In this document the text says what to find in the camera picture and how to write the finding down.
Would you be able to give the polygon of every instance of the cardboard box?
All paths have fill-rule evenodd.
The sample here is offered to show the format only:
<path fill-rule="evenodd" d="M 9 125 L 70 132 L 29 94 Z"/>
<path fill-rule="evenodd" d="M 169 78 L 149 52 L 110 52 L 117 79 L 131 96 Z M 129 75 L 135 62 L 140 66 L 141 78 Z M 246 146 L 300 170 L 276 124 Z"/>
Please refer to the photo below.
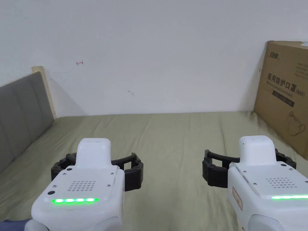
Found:
<path fill-rule="evenodd" d="M 308 160 L 308 43 L 268 42 L 254 110 Z"/>

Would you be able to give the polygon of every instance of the green bed sheet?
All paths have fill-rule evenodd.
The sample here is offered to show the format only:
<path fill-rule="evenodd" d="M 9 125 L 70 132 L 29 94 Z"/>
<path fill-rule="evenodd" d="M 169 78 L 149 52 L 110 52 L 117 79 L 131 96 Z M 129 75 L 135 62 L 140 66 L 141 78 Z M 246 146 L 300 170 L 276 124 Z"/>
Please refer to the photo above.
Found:
<path fill-rule="evenodd" d="M 63 117 L 0 174 L 0 220 L 31 217 L 50 168 L 83 138 L 111 141 L 111 158 L 135 152 L 144 163 L 139 190 L 125 193 L 124 230 L 241 230 L 227 190 L 202 178 L 204 150 L 239 157 L 242 136 L 266 135 L 308 176 L 308 162 L 254 112 Z"/>

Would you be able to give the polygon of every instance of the gray headboard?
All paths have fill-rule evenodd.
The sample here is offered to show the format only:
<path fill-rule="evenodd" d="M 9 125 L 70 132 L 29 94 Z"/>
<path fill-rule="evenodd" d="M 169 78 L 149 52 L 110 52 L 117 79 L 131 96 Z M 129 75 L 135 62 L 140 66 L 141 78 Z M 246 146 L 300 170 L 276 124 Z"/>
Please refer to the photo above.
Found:
<path fill-rule="evenodd" d="M 0 172 L 40 137 L 53 121 L 40 72 L 0 87 Z"/>

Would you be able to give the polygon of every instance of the green led light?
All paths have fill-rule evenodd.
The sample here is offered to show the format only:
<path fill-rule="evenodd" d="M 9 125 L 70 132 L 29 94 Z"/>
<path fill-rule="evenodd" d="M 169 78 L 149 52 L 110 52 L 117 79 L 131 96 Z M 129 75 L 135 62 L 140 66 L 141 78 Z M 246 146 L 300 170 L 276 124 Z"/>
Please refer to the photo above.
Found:
<path fill-rule="evenodd" d="M 274 200 L 281 199 L 308 199 L 308 195 L 294 195 L 294 196 L 274 196 L 272 197 Z"/>
<path fill-rule="evenodd" d="M 94 202 L 94 201 L 98 201 L 98 198 L 68 198 L 68 199 L 54 199 L 52 200 L 53 203 L 76 203 L 76 202 Z"/>

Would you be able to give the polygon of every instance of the white plastic housing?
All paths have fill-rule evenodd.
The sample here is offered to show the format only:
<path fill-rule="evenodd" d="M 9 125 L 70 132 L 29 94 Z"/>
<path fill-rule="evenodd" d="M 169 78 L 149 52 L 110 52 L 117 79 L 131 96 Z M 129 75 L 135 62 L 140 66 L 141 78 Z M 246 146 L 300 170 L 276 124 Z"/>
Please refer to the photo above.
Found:
<path fill-rule="evenodd" d="M 111 165 L 108 139 L 83 139 L 76 165 L 61 171 L 36 199 L 33 219 L 50 231 L 120 230 L 124 171 Z M 92 203 L 55 203 L 55 199 L 98 198 Z"/>
<path fill-rule="evenodd" d="M 271 197 L 308 195 L 308 183 L 305 183 L 308 179 L 291 166 L 276 161 L 274 144 L 266 136 L 242 137 L 240 150 L 240 163 L 229 166 L 228 193 L 243 228 L 246 231 L 307 230 L 308 199 Z"/>

